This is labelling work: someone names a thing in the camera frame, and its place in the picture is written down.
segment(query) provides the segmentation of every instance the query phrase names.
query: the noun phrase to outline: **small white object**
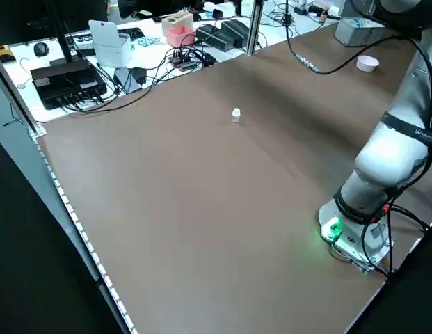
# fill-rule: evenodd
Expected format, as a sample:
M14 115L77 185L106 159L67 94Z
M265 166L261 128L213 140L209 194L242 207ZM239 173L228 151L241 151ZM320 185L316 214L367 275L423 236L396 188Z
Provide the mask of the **small white object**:
M239 123L240 117L241 117L241 109L234 108L231 115L231 121L233 123Z
M373 72L380 62L371 56L359 56L356 61L356 67L363 72Z
M117 26L110 22L89 21L94 40L94 49L101 66L120 68L132 58L131 38L118 33Z

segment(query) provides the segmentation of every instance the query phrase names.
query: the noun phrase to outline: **white box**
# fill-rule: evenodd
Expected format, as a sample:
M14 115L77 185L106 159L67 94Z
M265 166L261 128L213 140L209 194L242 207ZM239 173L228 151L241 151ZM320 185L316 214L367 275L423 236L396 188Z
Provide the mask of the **white box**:
M120 43L119 47L109 47L94 43L95 54L101 66L120 68L130 62L132 58L131 37L126 33L121 33Z
M112 22L89 21L93 37L93 48L98 63L106 67L124 67L131 60L131 38L127 33L118 33Z

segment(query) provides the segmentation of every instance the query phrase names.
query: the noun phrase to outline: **brown table surface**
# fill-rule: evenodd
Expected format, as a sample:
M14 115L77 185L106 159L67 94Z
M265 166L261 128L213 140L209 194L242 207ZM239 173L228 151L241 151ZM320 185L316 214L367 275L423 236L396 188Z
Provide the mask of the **brown table surface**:
M357 51L333 28L293 46L321 69ZM119 111L45 125L40 143L139 333L341 333L361 311L383 279L329 256L317 210L350 175L413 50L369 54L374 73L322 77L280 43ZM427 221L431 175L399 201ZM419 235L394 214L397 264Z

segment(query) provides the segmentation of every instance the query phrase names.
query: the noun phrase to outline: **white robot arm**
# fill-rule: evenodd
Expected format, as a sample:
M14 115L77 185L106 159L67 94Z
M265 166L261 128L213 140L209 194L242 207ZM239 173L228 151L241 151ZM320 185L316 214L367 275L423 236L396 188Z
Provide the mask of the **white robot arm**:
M379 0L378 4L386 15L396 15L424 6L423 1L432 6L429 0ZM422 32L421 45L432 63L432 27ZM416 126L417 132L424 129L427 136L431 94L426 63L417 53L387 113ZM372 270L374 265L369 260L377 265L387 255L391 242L384 212L374 214L384 208L394 191L412 179L427 156L428 147L418 138L379 122L357 156L351 176L319 210L322 237L363 269Z

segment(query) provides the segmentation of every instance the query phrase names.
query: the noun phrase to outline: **white bottle cap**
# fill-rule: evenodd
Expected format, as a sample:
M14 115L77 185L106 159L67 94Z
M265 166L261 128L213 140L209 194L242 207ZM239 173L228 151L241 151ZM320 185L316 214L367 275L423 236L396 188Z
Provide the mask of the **white bottle cap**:
M232 117L235 117L235 118L239 118L239 117L241 117L241 109L239 109L239 108L234 108L234 109L232 110Z

